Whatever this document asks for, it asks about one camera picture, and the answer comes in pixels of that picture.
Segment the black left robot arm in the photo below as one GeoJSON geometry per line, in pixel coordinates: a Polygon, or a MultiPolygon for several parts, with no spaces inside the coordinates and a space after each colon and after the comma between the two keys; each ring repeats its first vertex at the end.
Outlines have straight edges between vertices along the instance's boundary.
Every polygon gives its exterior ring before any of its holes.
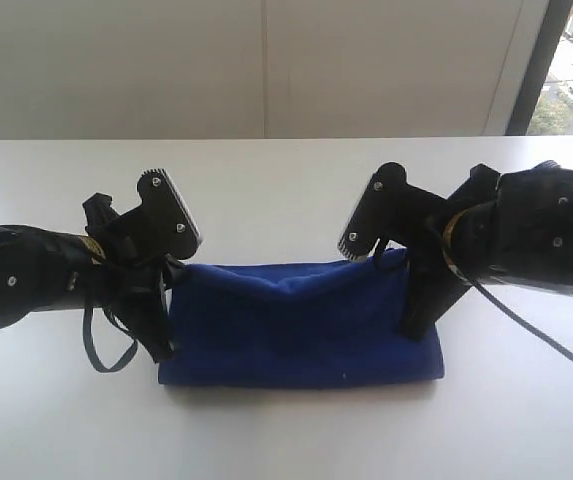
{"type": "Polygon", "coordinates": [[[0,329],[31,312],[80,309],[84,348],[98,372],[123,369],[139,348],[156,363],[171,359],[166,292],[201,243],[190,215],[179,201],[153,198],[118,214],[101,193],[83,209],[83,235],[0,225],[0,329]],[[112,366],[101,362],[93,342],[97,309],[132,340],[112,366]]]}

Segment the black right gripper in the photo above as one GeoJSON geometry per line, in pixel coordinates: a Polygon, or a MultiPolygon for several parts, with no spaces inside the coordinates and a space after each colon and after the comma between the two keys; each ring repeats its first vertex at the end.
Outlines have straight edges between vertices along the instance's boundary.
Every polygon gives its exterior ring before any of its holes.
{"type": "Polygon", "coordinates": [[[444,198],[406,182],[394,195],[392,239],[409,254],[399,331],[412,341],[421,340],[469,289],[447,266],[442,237],[452,217],[470,204],[471,195],[462,188],[444,198]]]}

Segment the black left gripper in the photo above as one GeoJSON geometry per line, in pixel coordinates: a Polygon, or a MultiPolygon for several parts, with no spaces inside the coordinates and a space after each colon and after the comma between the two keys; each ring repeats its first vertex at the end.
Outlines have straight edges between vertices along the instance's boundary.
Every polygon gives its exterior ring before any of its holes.
{"type": "Polygon", "coordinates": [[[69,240],[75,267],[65,308],[105,309],[160,363],[174,354],[166,291],[185,266],[184,260],[153,248],[140,205],[141,198],[137,206],[119,213],[104,193],[83,202],[86,233],[69,240]]]}

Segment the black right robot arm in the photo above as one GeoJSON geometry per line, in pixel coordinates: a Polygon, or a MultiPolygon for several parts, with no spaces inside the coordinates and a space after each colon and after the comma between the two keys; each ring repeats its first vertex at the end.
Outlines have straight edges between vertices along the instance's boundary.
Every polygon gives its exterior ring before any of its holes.
{"type": "Polygon", "coordinates": [[[573,170],[477,166],[450,198],[397,218],[393,237],[410,255],[400,332],[412,340],[475,282],[573,296],[573,170]]]}

